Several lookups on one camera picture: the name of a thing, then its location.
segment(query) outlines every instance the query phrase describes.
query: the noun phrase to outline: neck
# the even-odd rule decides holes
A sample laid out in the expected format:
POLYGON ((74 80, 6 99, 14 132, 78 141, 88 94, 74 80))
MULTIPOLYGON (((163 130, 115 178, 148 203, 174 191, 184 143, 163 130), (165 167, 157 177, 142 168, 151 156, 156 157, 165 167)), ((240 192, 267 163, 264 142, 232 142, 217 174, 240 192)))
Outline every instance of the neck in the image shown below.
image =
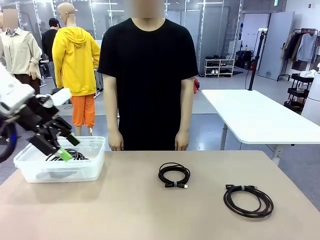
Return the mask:
POLYGON ((132 18, 133 23, 141 30, 151 32, 160 28, 164 22, 165 18, 155 17, 155 18, 132 18))
POLYGON ((66 24, 67 27, 76 27, 76 18, 74 14, 69 14, 68 18, 66 19, 66 24))

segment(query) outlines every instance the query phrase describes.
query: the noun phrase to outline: black t-shirt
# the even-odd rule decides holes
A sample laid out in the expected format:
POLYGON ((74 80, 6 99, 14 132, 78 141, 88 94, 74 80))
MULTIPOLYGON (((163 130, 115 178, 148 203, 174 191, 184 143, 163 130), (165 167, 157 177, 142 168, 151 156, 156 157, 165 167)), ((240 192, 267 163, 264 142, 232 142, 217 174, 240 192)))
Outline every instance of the black t-shirt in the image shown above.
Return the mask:
POLYGON ((116 78, 125 150, 174 150, 181 81, 198 74, 189 31, 168 19, 143 31, 131 18, 104 34, 98 72, 116 78))
POLYGON ((57 32, 58 31, 55 29, 49 29, 48 31, 42 34, 42 50, 48 56, 50 62, 53 62, 52 46, 54 45, 54 40, 57 32))

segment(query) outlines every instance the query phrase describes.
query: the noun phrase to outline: clothes rack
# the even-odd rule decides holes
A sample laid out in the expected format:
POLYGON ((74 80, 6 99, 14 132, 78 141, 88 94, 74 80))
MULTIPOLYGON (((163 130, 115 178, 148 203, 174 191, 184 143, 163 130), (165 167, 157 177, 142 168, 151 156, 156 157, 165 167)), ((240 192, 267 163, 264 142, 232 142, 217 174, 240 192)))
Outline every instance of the clothes rack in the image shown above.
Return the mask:
MULTIPOLYGON (((312 32, 314 32, 313 34, 316 34, 317 37, 319 37, 319 31, 315 28, 298 28, 298 29, 295 29, 293 30, 293 33, 295 31, 300 31, 300 33, 304 33, 306 32, 306 34, 311 34, 312 32)), ((315 41, 315 45, 314 45, 314 49, 313 49, 313 55, 312 55, 312 59, 311 59, 311 62, 310 62, 310 67, 309 67, 309 71, 312 69, 312 66, 313 66, 313 63, 316 59, 316 51, 317 51, 317 42, 318 40, 315 41)), ((290 78, 292 77, 290 74, 286 74, 286 71, 287 71, 287 67, 288 67, 288 62, 289 60, 286 61, 286 64, 285 64, 285 69, 284 69, 284 74, 280 74, 277 78, 277 82, 279 82, 279 78, 280 77, 287 77, 288 78, 288 81, 290 80, 290 78)))

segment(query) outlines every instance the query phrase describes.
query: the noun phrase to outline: beige table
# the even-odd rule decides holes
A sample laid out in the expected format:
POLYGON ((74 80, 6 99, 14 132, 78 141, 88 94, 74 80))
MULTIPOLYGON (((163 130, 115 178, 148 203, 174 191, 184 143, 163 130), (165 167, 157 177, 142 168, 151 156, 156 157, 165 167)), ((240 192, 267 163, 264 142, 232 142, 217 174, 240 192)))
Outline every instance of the beige table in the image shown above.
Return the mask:
MULTIPOLYGON (((245 192, 234 201, 258 204, 245 192)), ((18 170, 0 186, 2 240, 315 240, 319 226, 317 209, 260 151, 108 152, 97 181, 31 184, 18 170), (170 161, 190 169, 188 189, 158 179, 170 161), (225 184, 258 186, 272 215, 234 214, 225 184)))

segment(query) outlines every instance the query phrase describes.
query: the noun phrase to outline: person in black cap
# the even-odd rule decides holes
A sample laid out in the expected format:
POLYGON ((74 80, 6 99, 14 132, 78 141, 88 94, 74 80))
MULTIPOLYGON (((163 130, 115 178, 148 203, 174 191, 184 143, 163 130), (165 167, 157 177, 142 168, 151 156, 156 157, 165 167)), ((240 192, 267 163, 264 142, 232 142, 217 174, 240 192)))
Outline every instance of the person in black cap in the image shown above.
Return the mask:
POLYGON ((56 18, 50 18, 49 20, 50 29, 42 34, 42 50, 49 58, 49 71, 50 75, 53 78, 53 82, 55 87, 56 77, 55 77, 55 65, 52 58, 52 46, 54 44, 54 40, 57 34, 57 31, 60 29, 60 23, 56 18))

